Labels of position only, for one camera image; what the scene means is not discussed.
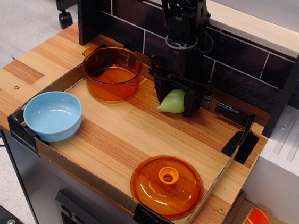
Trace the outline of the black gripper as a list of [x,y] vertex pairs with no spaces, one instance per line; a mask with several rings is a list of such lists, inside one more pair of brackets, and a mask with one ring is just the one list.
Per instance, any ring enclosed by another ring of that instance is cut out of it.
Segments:
[[167,55],[149,57],[158,101],[162,103],[172,90],[184,90],[185,118],[200,108],[202,99],[212,99],[212,80],[206,78],[202,69],[203,51],[198,41],[196,38],[189,43],[166,36]]

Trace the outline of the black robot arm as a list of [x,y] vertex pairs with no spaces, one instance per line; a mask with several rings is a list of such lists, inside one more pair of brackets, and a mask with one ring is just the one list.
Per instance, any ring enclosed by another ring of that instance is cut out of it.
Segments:
[[203,99],[212,97],[211,80],[202,71],[203,56],[213,48],[206,45],[213,41],[206,33],[211,14],[206,0],[161,0],[161,5],[168,27],[164,39],[167,55],[151,55],[149,72],[154,77],[160,103],[172,90],[184,91],[183,115],[190,117]]

